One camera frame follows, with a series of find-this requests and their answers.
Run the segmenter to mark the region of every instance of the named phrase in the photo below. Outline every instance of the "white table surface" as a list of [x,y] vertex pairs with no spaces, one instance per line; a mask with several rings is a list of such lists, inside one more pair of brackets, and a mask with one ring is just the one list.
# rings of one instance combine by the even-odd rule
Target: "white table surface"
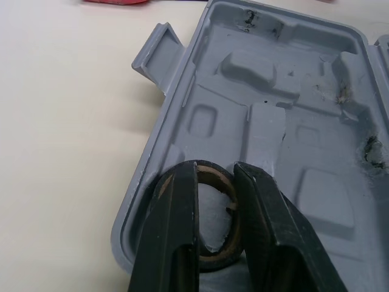
[[[389,33],[387,0],[264,0]],[[164,100],[131,62],[157,23],[184,45],[205,2],[0,2],[0,290],[126,291],[116,213]]]

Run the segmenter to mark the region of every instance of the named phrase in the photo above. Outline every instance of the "black clamp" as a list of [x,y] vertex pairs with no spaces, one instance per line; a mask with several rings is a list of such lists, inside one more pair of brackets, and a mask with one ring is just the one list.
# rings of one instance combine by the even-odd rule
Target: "black clamp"
[[[200,248],[198,183],[232,201],[230,234],[216,253]],[[201,160],[174,166],[157,183],[128,291],[197,292],[200,270],[233,264],[243,248],[254,291],[347,291],[311,224],[273,177],[243,162],[233,177]]]

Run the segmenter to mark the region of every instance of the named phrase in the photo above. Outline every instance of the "gray plastic case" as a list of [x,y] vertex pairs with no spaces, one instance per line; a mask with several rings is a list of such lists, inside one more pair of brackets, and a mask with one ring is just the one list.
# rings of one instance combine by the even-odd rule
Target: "gray plastic case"
[[[115,220],[131,272],[152,186],[205,159],[262,167],[312,223],[349,291],[389,290],[389,38],[255,2],[210,1],[187,48],[158,24],[133,68],[166,95]],[[228,199],[199,188],[201,235],[218,249]],[[201,291],[248,291],[241,260]]]

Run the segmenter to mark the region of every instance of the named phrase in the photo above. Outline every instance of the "red object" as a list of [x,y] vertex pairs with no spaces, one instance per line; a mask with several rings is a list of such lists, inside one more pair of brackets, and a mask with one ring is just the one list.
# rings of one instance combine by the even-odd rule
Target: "red object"
[[86,0],[86,1],[87,2],[116,4],[116,5],[131,5],[131,4],[147,2],[148,0]]

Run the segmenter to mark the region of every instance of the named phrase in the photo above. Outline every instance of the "molded compartment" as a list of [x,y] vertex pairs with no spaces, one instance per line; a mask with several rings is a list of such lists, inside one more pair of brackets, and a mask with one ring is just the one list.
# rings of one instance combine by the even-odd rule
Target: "molded compartment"
[[[274,176],[306,215],[349,291],[389,290],[388,97],[371,59],[352,28],[246,1],[209,2],[179,64],[166,65],[174,72],[167,98],[112,230],[118,263],[131,272],[163,172],[191,159],[231,172],[244,161]],[[228,200],[201,192],[201,235],[218,249]],[[248,287],[244,254],[201,274],[201,291]]]

